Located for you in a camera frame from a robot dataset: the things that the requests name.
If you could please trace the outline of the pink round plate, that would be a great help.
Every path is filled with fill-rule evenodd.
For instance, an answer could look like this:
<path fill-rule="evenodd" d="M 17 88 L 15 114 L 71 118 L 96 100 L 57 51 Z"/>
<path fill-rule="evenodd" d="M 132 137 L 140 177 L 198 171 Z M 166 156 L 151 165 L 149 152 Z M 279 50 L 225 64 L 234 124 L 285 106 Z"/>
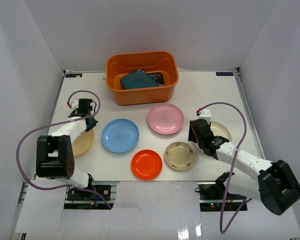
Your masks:
<path fill-rule="evenodd" d="M 156 133 L 172 135 L 182 129 L 185 117 L 180 108 L 170 103 L 160 103 L 147 114 L 147 123 Z"/>

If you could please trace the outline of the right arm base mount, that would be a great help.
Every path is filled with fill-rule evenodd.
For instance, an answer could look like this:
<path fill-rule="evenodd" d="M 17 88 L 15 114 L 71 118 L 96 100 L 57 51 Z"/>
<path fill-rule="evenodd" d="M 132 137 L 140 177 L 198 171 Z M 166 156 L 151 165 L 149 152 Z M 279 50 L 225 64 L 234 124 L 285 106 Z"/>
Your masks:
<path fill-rule="evenodd" d="M 214 182 L 201 182 L 194 190 L 199 194 L 201 212 L 220 212 L 223 202 L 223 193 Z M 225 201 L 225 212 L 235 212 L 244 197 L 238 194 L 228 194 Z"/>

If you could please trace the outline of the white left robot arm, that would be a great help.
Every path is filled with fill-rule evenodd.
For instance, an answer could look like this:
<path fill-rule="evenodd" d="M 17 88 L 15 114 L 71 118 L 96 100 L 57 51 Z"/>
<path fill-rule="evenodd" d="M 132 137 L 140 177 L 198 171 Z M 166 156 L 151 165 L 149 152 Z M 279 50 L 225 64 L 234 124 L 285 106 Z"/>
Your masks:
<path fill-rule="evenodd" d="M 79 187 L 78 193 L 89 200 L 95 196 L 93 177 L 75 166 L 75 157 L 86 153 L 94 143 L 98 121 L 92 117 L 94 100 L 80 98 L 70 104 L 69 123 L 50 135 L 37 139 L 36 174 L 40 178 L 58 180 Z"/>

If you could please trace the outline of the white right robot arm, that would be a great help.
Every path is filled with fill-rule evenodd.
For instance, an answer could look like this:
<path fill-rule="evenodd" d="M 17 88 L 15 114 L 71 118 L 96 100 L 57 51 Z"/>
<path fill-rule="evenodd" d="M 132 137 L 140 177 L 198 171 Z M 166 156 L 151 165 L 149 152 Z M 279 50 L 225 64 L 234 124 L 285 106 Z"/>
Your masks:
<path fill-rule="evenodd" d="M 300 184 L 287 162 L 274 162 L 239 150 L 228 139 L 215 136 L 210 124 L 202 118 L 189 122 L 188 140 L 198 144 L 205 155 L 234 165 L 249 176 L 249 180 L 227 179 L 218 184 L 215 192 L 219 198 L 241 195 L 261 202 L 278 216 L 300 199 Z"/>

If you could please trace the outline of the blue round plate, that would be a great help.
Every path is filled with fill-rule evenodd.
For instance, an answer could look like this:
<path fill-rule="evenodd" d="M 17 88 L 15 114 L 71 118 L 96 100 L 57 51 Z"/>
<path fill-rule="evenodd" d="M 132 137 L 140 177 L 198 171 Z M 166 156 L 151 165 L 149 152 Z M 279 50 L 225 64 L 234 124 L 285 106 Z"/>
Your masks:
<path fill-rule="evenodd" d="M 103 146 L 115 154 L 129 152 L 137 145 L 139 138 L 140 132 L 137 125 L 125 118 L 109 122 L 101 134 Z"/>

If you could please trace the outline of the teal square plate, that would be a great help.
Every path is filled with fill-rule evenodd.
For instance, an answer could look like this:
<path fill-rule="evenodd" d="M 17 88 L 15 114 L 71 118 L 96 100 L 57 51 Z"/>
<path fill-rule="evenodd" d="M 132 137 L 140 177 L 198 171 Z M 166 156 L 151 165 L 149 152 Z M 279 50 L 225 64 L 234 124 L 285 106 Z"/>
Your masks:
<path fill-rule="evenodd" d="M 136 70 L 124 76 L 120 80 L 125 90 L 158 87 L 158 83 L 142 69 Z"/>

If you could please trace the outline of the yellow round plate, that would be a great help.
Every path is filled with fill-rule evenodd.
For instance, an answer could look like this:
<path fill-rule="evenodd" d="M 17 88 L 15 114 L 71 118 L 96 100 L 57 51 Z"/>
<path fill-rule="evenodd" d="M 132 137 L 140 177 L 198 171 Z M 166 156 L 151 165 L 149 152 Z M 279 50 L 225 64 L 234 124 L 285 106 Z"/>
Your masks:
<path fill-rule="evenodd" d="M 84 131 L 72 143 L 72 152 L 74 157 L 86 153 L 94 143 L 94 130 Z"/>

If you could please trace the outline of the cream white round plate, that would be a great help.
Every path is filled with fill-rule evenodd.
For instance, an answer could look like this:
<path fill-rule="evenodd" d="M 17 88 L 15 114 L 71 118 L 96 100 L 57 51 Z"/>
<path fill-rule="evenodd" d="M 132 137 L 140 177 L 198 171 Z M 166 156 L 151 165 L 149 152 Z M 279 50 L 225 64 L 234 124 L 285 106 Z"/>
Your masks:
<path fill-rule="evenodd" d="M 221 123 L 216 122 L 216 121 L 211 121 L 210 129 L 215 136 L 221 136 L 221 137 L 228 139 L 230 142 L 232 141 L 232 136 L 231 136 L 229 130 Z"/>

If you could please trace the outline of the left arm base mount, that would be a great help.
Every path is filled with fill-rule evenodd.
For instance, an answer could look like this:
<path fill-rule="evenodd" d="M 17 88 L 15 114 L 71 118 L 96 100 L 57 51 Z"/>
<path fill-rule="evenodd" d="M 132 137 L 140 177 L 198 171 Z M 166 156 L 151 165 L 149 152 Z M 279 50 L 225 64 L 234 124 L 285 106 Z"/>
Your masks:
<path fill-rule="evenodd" d="M 65 210 L 110 210 L 112 186 L 109 184 L 91 185 L 93 192 L 70 188 L 67 191 Z"/>

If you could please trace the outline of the black floral square plate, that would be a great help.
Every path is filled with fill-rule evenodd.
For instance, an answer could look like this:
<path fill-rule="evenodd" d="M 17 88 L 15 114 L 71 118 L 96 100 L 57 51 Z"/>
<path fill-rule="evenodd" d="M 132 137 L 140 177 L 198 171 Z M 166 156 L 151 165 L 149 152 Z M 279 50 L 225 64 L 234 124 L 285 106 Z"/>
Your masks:
<path fill-rule="evenodd" d="M 164 76 L 162 72 L 149 72 L 148 75 L 157 83 L 159 87 L 165 86 Z"/>

